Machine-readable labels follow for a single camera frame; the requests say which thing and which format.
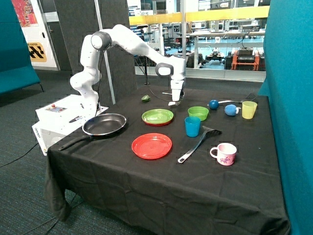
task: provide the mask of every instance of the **orange machine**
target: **orange machine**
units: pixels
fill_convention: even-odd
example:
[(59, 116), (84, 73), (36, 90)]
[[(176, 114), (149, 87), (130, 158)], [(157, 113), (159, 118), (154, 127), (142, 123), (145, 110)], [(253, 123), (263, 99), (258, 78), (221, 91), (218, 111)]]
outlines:
[(246, 49), (236, 50), (231, 64), (232, 70), (258, 71), (260, 55), (258, 51), (248, 51)]

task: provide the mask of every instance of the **black tablecloth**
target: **black tablecloth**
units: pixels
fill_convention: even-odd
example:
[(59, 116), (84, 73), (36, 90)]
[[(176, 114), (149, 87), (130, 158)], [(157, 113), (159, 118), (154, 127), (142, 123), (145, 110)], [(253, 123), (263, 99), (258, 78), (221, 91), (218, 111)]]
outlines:
[[(164, 88), (151, 87), (162, 98)], [(143, 103), (148, 94), (151, 101)], [(188, 108), (205, 106), (212, 99), (241, 100), (247, 94), (231, 95), (186, 89), (179, 106), (151, 95), (147, 86), (110, 107), (107, 113), (124, 115), (128, 125), (112, 138), (83, 141), (68, 150), (58, 148), (83, 134), (81, 129), (49, 148), (45, 196), (53, 213), (65, 220), (70, 207), (64, 192), (69, 189), (90, 205), (115, 214), (130, 225), (159, 235), (255, 235), (289, 233), (268, 99), (259, 96), (254, 119), (235, 117), (224, 106), (211, 111), (201, 122), (221, 130), (209, 137), (183, 164), (177, 162), (199, 140), (185, 134)], [(174, 113), (169, 125), (153, 127), (141, 120), (150, 109)], [(132, 142), (140, 135), (161, 133), (173, 143), (170, 153), (157, 160), (137, 157)], [(237, 146), (232, 166), (220, 165), (209, 150), (221, 142)]]

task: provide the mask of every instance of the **blue toy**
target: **blue toy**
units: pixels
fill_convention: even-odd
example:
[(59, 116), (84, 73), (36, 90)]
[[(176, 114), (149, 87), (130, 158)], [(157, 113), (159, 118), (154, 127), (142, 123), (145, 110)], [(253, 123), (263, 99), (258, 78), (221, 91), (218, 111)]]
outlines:
[(236, 105), (230, 104), (225, 107), (225, 113), (228, 116), (236, 116), (237, 107)]
[(210, 103), (208, 104), (208, 106), (212, 110), (216, 110), (219, 107), (219, 105), (220, 105), (219, 102), (215, 99), (211, 100)]

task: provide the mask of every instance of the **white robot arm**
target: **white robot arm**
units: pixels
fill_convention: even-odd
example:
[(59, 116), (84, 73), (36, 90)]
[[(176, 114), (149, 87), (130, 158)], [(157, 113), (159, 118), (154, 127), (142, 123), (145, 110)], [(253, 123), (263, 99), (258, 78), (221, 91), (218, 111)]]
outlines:
[(169, 105), (180, 103), (184, 96), (185, 59), (178, 56), (165, 57), (159, 54), (130, 29), (118, 24), (112, 29), (97, 31), (84, 39), (81, 54), (84, 71), (74, 75), (70, 83), (84, 96), (88, 103), (87, 106), (96, 108), (98, 102), (98, 94), (91, 86), (99, 81), (100, 51), (105, 51), (115, 45), (119, 45), (132, 55), (144, 55), (156, 62), (156, 73), (159, 76), (171, 77), (172, 101)]

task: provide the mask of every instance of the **frying pan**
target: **frying pan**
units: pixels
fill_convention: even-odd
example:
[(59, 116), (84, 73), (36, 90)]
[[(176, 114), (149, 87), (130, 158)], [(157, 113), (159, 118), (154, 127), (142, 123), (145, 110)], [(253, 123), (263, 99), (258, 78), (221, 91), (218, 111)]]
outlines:
[(100, 114), (98, 116), (92, 117), (83, 125), (83, 132), (85, 132), (87, 135), (69, 141), (58, 150), (63, 151), (78, 142), (91, 140), (94, 137), (109, 136), (121, 130), (125, 124), (126, 118), (121, 114)]

